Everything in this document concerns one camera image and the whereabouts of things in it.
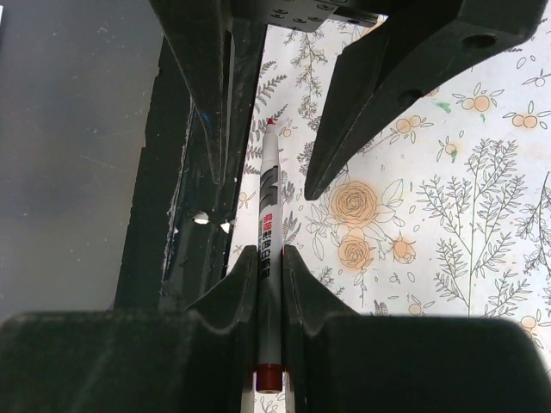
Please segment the red whiteboard marker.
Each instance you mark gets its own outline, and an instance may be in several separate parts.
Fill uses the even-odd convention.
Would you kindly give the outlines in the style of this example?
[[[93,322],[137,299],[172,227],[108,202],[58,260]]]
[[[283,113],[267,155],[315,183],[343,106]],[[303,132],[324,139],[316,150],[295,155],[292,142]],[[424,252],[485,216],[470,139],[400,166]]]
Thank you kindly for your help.
[[[259,281],[257,383],[259,393],[282,391],[282,194],[278,136],[268,120],[263,136],[258,202]]]

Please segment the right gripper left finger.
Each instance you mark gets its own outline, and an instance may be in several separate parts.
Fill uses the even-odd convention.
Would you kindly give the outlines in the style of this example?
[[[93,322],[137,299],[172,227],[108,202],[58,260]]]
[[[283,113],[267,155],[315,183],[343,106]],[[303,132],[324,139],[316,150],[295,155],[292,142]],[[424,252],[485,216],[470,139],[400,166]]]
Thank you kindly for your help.
[[[257,346],[255,246],[186,313],[194,322],[184,375],[187,412],[252,412]]]

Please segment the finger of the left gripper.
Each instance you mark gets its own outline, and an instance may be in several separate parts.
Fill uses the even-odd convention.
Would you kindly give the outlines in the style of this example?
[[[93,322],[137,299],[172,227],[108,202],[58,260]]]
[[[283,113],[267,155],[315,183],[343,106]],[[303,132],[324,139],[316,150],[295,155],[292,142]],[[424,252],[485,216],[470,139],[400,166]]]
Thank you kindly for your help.
[[[258,1],[151,1],[201,118],[211,176],[225,179],[231,126],[234,22],[259,22]]]
[[[418,99],[466,69],[529,40],[546,2],[346,1],[385,15],[337,57],[304,195],[317,200],[345,164]]]

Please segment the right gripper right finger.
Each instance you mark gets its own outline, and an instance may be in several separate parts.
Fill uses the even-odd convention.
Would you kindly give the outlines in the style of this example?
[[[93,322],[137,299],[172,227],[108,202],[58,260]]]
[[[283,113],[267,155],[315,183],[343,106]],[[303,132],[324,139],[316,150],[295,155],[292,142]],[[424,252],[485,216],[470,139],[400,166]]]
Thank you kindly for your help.
[[[338,412],[346,323],[356,313],[310,272],[300,252],[282,253],[283,361],[288,412]]]

